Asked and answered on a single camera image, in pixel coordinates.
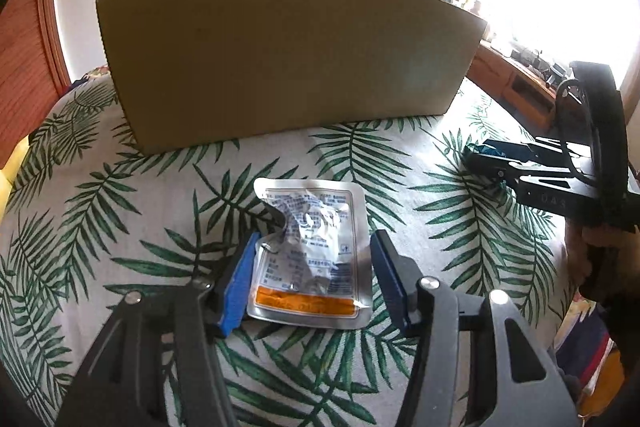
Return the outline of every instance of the leaf-patterned tablecloth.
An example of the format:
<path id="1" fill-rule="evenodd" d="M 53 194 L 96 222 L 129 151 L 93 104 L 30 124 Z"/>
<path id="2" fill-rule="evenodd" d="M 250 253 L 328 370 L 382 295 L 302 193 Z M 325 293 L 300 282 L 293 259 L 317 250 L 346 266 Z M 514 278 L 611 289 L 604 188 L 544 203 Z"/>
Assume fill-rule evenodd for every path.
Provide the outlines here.
<path id="1" fill-rule="evenodd" d="M 224 101 L 212 100 L 211 110 L 217 103 Z M 441 117 L 336 124 L 143 156 L 108 71 L 98 71 L 37 131 L 0 225 L 2 363 L 52 425 L 124 294 L 150 295 L 218 273 L 244 230 L 273 229 L 252 189 L 260 176 L 359 183 L 372 230 L 387 229 L 424 273 L 460 291 L 505 289 L 548 345 L 569 301 L 562 220 L 519 206 L 507 189 L 466 171 L 463 147 L 486 137 L 529 138 L 465 80 Z M 388 426 L 415 344 L 390 324 L 375 285 L 373 318 L 363 330 L 247 320 L 215 349 L 244 423 Z M 177 389 L 170 351 L 164 363 L 167 387 Z M 176 423 L 180 405 L 170 405 Z"/>

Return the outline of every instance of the cardboard box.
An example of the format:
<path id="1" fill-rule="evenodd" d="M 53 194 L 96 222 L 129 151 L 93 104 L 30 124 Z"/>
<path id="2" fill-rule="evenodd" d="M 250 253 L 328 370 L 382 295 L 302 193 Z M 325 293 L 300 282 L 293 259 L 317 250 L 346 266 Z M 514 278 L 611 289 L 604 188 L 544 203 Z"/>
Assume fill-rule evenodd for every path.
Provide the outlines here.
<path id="1" fill-rule="evenodd" d="M 441 0 L 97 0 L 143 153 L 443 114 L 485 22 Z"/>

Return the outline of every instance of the vacuum-sealed package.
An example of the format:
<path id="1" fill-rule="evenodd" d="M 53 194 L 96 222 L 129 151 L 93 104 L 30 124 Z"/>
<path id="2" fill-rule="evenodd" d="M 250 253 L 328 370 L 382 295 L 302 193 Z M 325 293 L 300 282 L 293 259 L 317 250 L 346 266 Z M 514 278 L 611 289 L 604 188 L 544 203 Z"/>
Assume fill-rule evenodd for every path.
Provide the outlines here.
<path id="1" fill-rule="evenodd" d="M 312 328 L 365 327 L 371 257 L 362 188 L 258 178 L 254 191 L 282 228 L 256 245 L 249 315 Z"/>

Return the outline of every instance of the orange stripe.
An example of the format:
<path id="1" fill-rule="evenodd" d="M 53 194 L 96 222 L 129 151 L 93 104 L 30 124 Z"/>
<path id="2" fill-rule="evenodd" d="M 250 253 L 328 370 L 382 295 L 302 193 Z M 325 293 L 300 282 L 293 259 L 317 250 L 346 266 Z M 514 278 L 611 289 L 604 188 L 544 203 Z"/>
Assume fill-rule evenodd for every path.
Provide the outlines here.
<path id="1" fill-rule="evenodd" d="M 353 304 L 353 299 L 300 295 L 297 293 L 272 290 L 264 286 L 258 286 L 255 302 L 256 304 L 268 306 L 269 308 L 317 315 L 346 315 L 353 317 L 356 313 L 356 306 Z"/>

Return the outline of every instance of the yellow chair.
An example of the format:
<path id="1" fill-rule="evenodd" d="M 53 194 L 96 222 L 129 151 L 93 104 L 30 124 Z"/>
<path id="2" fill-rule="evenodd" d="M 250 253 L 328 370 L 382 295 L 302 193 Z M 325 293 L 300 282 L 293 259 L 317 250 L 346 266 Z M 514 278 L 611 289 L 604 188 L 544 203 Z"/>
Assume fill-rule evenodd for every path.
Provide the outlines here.
<path id="1" fill-rule="evenodd" d="M 9 199 L 9 193 L 11 192 L 12 184 L 15 181 L 15 176 L 18 173 L 22 160 L 29 150 L 29 137 L 25 137 L 23 140 L 15 146 L 14 152 L 7 160 L 4 169 L 0 170 L 0 221 L 4 216 L 4 208 L 6 202 Z"/>

